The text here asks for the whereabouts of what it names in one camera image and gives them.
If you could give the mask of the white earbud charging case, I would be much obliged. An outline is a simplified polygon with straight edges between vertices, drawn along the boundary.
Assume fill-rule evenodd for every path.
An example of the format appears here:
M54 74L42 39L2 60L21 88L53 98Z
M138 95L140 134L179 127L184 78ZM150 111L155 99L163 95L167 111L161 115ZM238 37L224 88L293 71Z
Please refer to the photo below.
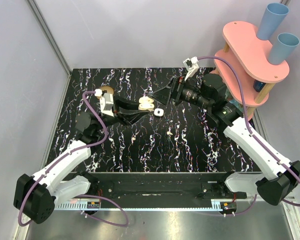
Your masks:
M164 113L165 113L165 111L163 109L161 109L161 108L155 108L154 111L153 111L153 114L156 117L163 117Z

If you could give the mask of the cream earbud charging case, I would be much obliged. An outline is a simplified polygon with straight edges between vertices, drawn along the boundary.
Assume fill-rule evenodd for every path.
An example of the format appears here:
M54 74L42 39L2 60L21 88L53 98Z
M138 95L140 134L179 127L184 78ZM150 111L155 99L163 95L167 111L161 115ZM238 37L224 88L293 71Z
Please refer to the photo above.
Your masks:
M148 96L140 97L138 110L140 111L153 111L155 109L154 100Z

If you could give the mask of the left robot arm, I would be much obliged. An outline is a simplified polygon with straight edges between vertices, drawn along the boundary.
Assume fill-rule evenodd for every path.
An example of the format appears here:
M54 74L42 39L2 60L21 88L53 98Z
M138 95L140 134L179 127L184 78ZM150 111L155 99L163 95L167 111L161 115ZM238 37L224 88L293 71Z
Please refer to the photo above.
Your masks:
M99 98L101 113L96 112L87 97L84 96L83 101L90 111L83 111L75 118L76 140L38 172L18 178L13 205L19 210L19 226L25 227L31 222L43 223L58 205L77 197L103 200L99 180L90 173L76 173L68 181L63 181L64 178L106 141L109 126L116 123L133 125L155 109L153 99L147 96L137 102L113 95L102 96Z

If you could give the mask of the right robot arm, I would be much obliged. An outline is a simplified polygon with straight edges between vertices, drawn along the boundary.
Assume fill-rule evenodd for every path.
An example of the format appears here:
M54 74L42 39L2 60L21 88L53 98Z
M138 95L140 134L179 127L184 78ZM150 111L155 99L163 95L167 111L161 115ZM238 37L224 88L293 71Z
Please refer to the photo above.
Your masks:
M204 109L209 123L234 141L259 167L260 173L228 173L217 185L220 197L226 199L237 192L258 194L268 204L277 206L298 185L300 161L291 162L264 140L242 112L226 100L226 89L218 74L205 75L200 88L184 77L174 76L150 97L163 105L187 102Z

